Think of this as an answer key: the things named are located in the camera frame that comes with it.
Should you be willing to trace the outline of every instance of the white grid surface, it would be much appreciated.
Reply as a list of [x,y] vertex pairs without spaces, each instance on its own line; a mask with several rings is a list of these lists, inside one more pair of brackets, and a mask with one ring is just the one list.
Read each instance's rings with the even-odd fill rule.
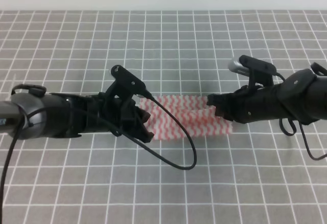
[[[124,65],[154,95],[234,92],[233,55],[272,62],[285,77],[326,66],[326,11],[0,11],[0,98],[12,84],[94,94]],[[326,122],[305,128],[315,155]],[[3,165],[10,138],[1,135]],[[276,121],[233,124],[229,136],[195,138],[198,165],[178,171],[125,138],[19,142],[9,168],[5,223],[325,223],[327,161],[310,160],[300,135]],[[154,150],[190,164],[187,141]]]

